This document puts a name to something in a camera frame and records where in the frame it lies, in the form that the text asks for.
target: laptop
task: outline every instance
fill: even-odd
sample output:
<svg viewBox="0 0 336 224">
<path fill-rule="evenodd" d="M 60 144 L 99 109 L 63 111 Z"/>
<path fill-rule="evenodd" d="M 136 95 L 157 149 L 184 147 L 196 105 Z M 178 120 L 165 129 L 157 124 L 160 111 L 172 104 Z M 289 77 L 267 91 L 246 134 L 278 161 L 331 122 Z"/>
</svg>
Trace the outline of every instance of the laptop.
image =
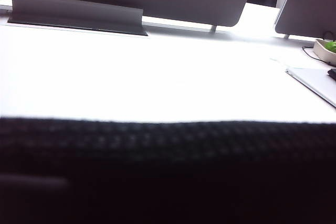
<svg viewBox="0 0 336 224">
<path fill-rule="evenodd" d="M 336 81 L 327 70 L 288 68 L 286 72 L 336 108 Z"/>
</svg>

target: cable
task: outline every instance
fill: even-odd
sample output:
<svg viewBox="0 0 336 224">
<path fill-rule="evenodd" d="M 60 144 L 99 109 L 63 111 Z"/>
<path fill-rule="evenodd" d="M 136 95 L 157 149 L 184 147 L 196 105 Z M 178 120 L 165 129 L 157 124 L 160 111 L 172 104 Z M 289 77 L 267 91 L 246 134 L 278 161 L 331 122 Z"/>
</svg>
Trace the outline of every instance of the cable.
<svg viewBox="0 0 336 224">
<path fill-rule="evenodd" d="M 330 34 L 331 36 L 332 36 L 332 41 L 335 41 L 335 34 L 332 32 L 332 31 L 326 31 L 326 32 L 324 32 L 324 34 L 323 34 L 323 36 L 322 36 L 322 39 L 323 40 L 326 40 L 326 35 L 327 34 Z"/>
<path fill-rule="evenodd" d="M 330 66 L 336 68 L 336 66 L 333 65 L 333 64 L 331 64 L 331 62 L 326 62 L 326 61 L 324 61 L 324 60 L 321 60 L 321 59 L 318 59 L 318 58 L 315 58 L 315 57 L 311 56 L 309 53 L 307 53 L 306 48 L 314 48 L 314 47 L 302 47 L 302 50 L 303 50 L 303 51 L 306 53 L 306 55 L 308 55 L 310 58 L 312 58 L 312 59 L 314 59 L 314 60 L 321 61 L 321 62 L 323 62 L 323 63 L 325 63 L 325 64 L 327 64 L 327 65 L 330 65 Z"/>
</svg>

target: silver laptop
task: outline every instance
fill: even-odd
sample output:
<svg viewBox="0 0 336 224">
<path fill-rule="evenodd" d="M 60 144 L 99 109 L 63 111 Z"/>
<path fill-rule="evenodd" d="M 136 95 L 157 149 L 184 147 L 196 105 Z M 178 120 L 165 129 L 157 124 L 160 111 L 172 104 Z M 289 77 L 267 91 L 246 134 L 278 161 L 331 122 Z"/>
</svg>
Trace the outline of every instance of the silver laptop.
<svg viewBox="0 0 336 224">
<path fill-rule="evenodd" d="M 328 75 L 327 70 L 288 68 L 286 72 L 336 107 L 336 81 Z"/>
</svg>

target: white desk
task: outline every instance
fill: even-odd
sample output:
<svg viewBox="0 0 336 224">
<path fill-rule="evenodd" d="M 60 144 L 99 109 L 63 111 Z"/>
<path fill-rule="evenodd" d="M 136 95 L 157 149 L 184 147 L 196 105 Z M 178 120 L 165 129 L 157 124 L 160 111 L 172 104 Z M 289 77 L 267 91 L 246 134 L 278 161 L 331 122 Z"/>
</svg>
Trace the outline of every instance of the white desk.
<svg viewBox="0 0 336 224">
<path fill-rule="evenodd" d="M 286 65 L 329 69 L 302 52 L 312 43 L 259 33 L 274 32 L 276 13 L 247 5 L 234 28 L 146 25 L 147 38 L 9 26 L 2 17 L 1 116 L 336 122 L 331 105 L 285 73 Z"/>
</svg>

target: white planter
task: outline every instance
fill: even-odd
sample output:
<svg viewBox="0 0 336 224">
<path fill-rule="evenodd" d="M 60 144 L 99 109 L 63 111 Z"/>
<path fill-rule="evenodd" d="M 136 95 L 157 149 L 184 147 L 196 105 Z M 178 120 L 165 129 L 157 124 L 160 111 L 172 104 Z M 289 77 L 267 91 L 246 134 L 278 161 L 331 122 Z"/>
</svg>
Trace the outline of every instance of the white planter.
<svg viewBox="0 0 336 224">
<path fill-rule="evenodd" d="M 336 54 L 329 51 L 324 46 L 328 41 L 317 39 L 314 45 L 314 53 L 323 61 L 336 65 Z"/>
</svg>

